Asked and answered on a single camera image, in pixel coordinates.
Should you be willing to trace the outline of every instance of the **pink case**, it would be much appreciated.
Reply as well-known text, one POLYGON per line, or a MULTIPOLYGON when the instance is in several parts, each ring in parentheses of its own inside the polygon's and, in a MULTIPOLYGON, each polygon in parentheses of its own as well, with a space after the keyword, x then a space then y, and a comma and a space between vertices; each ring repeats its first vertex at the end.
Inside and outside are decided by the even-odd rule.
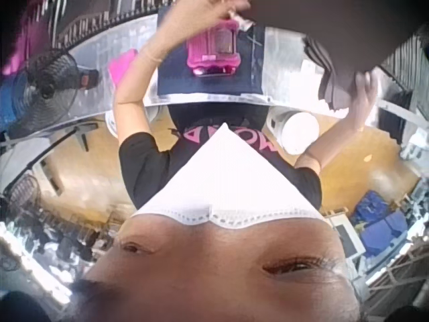
POLYGON ((240 66, 237 52, 239 24, 222 20, 217 26, 187 41, 188 66, 196 76, 234 74, 240 66))
POLYGON ((127 52, 120 55, 120 57, 112 59, 109 63, 109 73, 112 78, 115 87, 121 81, 123 75, 127 71, 129 65, 137 56, 138 51, 136 49, 130 49, 127 52))

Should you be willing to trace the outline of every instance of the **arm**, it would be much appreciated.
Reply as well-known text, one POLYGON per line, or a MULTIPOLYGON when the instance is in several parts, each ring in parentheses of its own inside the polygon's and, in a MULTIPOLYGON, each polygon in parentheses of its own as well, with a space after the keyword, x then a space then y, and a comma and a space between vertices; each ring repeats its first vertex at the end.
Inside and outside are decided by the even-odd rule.
POLYGON ((143 98, 155 69, 167 54, 187 39, 216 25, 231 10, 249 7, 247 0, 181 0, 155 36, 144 45, 115 92, 113 112, 119 145, 138 132, 151 133, 143 98))
POLYGON ((298 158, 295 168, 311 168, 319 174, 353 140, 356 133, 363 130, 377 98, 377 85, 374 72, 366 77, 360 73, 356 75, 357 96, 349 114, 313 142, 298 158))

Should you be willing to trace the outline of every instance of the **dark blue mat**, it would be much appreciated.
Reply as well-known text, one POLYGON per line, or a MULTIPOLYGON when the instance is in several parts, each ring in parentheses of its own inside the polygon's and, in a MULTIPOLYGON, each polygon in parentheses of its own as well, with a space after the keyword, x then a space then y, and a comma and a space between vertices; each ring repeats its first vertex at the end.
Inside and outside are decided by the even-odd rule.
MULTIPOLYGON (((158 25, 168 8, 158 13, 158 25)), ((265 28, 252 27, 247 33, 239 32, 237 49, 241 65, 233 76, 196 77, 186 64, 186 44, 172 51, 158 68, 158 95, 167 94, 262 94, 263 50, 265 28)))

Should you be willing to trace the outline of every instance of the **eyelashes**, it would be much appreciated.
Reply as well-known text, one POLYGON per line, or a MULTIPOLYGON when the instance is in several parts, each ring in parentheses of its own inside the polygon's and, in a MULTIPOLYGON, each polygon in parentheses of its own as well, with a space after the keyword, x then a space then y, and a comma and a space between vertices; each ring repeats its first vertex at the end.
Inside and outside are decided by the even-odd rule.
POLYGON ((115 245, 122 251, 128 253, 128 254, 134 254, 134 255, 143 255, 143 254, 152 254, 153 251, 149 250, 142 245, 129 241, 129 240, 122 240, 119 238, 115 239, 115 245))
POLYGON ((267 264, 262 268, 271 275, 281 275, 297 272, 299 270, 311 270, 316 268, 331 269, 332 262, 326 258, 295 257, 287 260, 279 260, 267 264))

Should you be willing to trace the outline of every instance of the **white face mask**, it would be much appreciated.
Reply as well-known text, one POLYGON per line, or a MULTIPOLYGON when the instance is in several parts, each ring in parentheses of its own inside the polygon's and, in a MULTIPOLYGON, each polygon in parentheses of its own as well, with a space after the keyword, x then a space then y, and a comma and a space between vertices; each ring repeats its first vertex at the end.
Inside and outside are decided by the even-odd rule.
POLYGON ((134 215, 184 225, 241 229, 276 219, 323 216, 277 169, 226 124, 134 215))

